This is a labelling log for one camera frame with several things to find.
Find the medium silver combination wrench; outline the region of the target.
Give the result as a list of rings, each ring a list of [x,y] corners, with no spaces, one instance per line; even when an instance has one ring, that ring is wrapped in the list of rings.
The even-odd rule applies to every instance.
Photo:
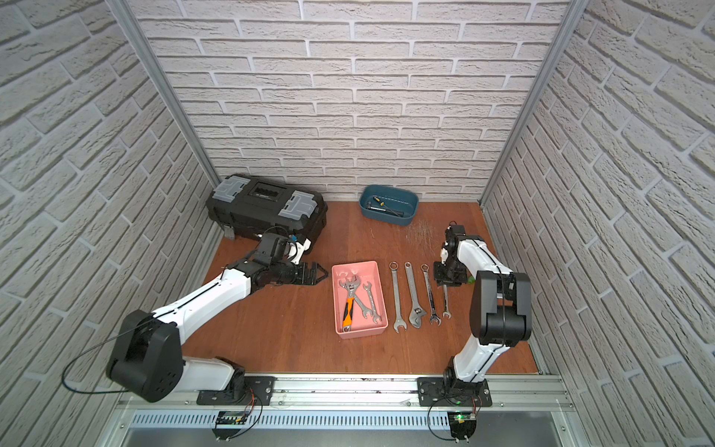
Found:
[[[441,318],[439,317],[436,309],[436,303],[435,303],[435,297],[434,297],[434,292],[432,290],[431,282],[430,282],[430,269],[427,264],[422,264],[421,266],[421,271],[423,273],[424,281],[426,283],[426,294],[428,295],[428,303],[429,303],[429,309],[430,309],[430,318],[429,318],[429,323],[431,325],[441,325]]]

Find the small silver combination wrench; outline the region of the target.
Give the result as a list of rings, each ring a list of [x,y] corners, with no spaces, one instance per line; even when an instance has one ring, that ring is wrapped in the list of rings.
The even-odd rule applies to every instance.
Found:
[[[442,296],[443,296],[443,313],[442,316],[443,318],[448,318],[450,320],[452,318],[452,313],[450,310],[450,298],[449,298],[449,290],[446,285],[442,285]]]

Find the silver adjustable wrench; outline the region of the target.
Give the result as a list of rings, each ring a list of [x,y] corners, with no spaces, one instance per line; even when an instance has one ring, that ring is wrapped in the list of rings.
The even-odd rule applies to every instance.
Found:
[[[421,307],[415,282],[415,276],[413,272],[413,265],[410,262],[404,264],[406,277],[408,281],[408,287],[411,296],[411,312],[409,316],[409,322],[415,329],[420,329],[422,327],[422,318],[424,318],[426,311]]]

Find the pink plastic storage box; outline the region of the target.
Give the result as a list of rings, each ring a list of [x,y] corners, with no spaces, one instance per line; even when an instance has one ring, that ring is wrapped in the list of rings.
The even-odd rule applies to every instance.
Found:
[[[352,279],[354,275],[359,278],[357,296],[363,304],[371,308],[367,292],[363,288],[366,282],[372,283],[372,294],[382,322],[375,324],[371,318],[363,318],[359,306],[354,304],[353,324],[348,333],[342,332],[342,318],[346,304],[347,291],[339,286],[340,280]],[[333,285],[333,307],[335,333],[344,340],[367,336],[381,335],[389,324],[387,305],[382,288],[379,267],[376,261],[364,261],[351,264],[337,264],[331,268],[331,285]]]

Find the large silver combination wrench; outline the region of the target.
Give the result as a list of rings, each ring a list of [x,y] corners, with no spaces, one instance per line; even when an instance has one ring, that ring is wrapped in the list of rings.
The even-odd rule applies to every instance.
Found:
[[[398,263],[393,261],[389,264],[389,269],[391,272],[392,286],[393,286],[393,296],[394,296],[394,307],[396,318],[393,323],[393,329],[396,333],[400,333],[401,330],[407,329],[407,324],[402,318],[401,314],[401,301],[400,301],[400,287],[398,286]]]

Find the silver end wrench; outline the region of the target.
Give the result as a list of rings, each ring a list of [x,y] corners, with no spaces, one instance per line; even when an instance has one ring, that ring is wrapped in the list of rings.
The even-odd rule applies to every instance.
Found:
[[[370,307],[367,307],[366,305],[363,304],[363,301],[359,298],[357,293],[355,291],[350,291],[349,292],[350,296],[354,299],[355,303],[359,306],[363,318],[371,318],[374,313],[372,312],[372,309]]]

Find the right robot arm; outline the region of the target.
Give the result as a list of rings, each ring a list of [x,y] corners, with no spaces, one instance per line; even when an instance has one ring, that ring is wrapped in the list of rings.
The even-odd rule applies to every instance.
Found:
[[[445,231],[433,277],[443,287],[460,287],[473,280],[471,336],[452,357],[444,386],[448,391],[476,389],[502,354],[531,337],[531,280],[500,262],[481,237],[467,234],[458,223],[450,223]]]

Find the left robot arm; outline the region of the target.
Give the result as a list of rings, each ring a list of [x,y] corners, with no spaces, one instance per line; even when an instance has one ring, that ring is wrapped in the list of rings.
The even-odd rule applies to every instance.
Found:
[[[144,399],[159,402],[173,392],[197,392],[200,405],[251,400],[245,370],[228,359],[184,355],[188,338],[227,307],[267,285],[315,286],[328,271],[301,257],[308,244],[277,233],[229,264],[208,284],[152,312],[136,310],[122,321],[105,374]]]

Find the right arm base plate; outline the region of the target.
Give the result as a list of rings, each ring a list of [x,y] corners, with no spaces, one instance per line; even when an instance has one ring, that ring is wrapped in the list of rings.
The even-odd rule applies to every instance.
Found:
[[[443,377],[423,376],[416,379],[417,397],[422,407],[492,407],[491,390],[486,380],[467,383],[455,380],[448,384]]]

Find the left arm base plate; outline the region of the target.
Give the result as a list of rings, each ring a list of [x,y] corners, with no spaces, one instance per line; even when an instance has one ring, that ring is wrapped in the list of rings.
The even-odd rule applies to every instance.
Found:
[[[275,376],[240,374],[231,379],[221,391],[201,390],[197,395],[197,405],[247,405],[252,399],[257,404],[268,406],[275,387]]]

